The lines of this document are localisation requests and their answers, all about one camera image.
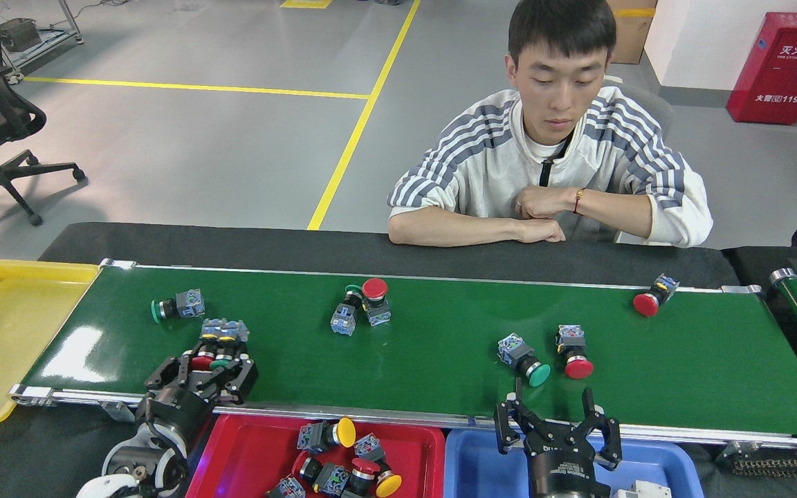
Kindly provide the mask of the person's left hand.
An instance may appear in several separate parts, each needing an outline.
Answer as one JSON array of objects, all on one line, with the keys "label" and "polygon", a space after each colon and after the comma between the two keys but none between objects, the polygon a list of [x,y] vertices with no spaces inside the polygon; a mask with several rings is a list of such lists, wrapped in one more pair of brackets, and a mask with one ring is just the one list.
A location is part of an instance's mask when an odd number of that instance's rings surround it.
[{"label": "person's left hand", "polygon": [[515,210],[523,219],[550,219],[558,212],[572,211],[576,198],[576,188],[531,185],[516,196]]}]

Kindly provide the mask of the person's right hand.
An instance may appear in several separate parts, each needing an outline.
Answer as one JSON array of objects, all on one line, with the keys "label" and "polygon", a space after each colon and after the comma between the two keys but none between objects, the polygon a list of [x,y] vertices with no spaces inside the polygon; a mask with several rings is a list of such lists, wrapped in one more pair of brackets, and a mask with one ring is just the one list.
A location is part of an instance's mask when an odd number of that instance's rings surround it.
[{"label": "person's right hand", "polygon": [[537,243],[541,241],[556,243],[567,239],[562,227],[556,220],[523,219],[517,221],[513,240],[522,243]]}]

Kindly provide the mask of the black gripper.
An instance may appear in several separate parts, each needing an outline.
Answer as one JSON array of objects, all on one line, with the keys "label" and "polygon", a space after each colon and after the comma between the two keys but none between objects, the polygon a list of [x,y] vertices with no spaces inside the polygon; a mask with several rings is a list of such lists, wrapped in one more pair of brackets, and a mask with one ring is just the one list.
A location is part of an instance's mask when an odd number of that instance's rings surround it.
[{"label": "black gripper", "polygon": [[[497,451],[503,456],[524,439],[527,454],[529,497],[608,497],[611,488],[597,482],[594,463],[613,472],[623,460],[620,423],[605,416],[594,402],[594,393],[584,388],[581,423],[545,422],[522,403],[521,378],[513,382],[506,400],[496,404],[493,421]],[[603,445],[596,451],[587,439],[598,430]]]},{"label": "black gripper", "polygon": [[169,356],[146,379],[147,394],[135,413],[140,448],[168,450],[175,445],[183,456],[190,456],[218,401],[243,405],[259,377],[254,360],[240,353],[213,362],[219,389],[197,391],[190,381],[194,358],[192,351]]}]

